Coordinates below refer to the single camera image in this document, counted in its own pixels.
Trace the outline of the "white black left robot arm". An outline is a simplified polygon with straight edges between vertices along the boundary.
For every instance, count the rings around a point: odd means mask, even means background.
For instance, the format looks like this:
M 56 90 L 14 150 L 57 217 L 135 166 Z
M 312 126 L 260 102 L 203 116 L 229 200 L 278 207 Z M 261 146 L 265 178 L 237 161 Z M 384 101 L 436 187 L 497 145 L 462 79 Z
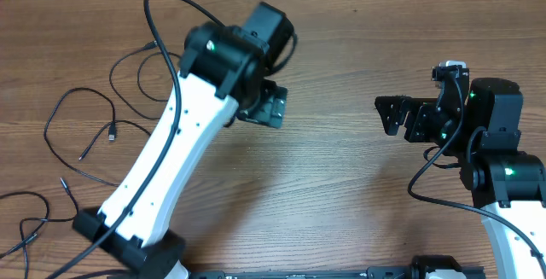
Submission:
M 169 225 L 200 157 L 232 119 L 278 128 L 288 92 L 271 80 L 297 43 L 279 9 L 259 3 L 242 26 L 207 22 L 184 43 L 173 89 L 150 138 L 122 184 L 73 228 L 115 257 L 110 278 L 185 278 L 183 238 Z

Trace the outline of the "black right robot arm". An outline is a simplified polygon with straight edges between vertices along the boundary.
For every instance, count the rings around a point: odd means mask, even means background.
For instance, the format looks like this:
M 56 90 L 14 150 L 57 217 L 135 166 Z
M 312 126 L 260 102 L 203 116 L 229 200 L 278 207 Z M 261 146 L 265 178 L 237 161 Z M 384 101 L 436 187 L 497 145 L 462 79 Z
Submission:
M 473 203 L 420 195 L 418 178 L 435 165 L 432 157 L 409 181 L 419 201 L 481 216 L 501 278 L 545 276 L 545 165 L 518 149 L 523 95 L 513 81 L 470 80 L 465 74 L 437 74 L 437 98 L 379 96 L 375 107 L 387 135 L 405 126 L 408 142 L 431 142 L 437 157 L 457 159 L 455 167 Z

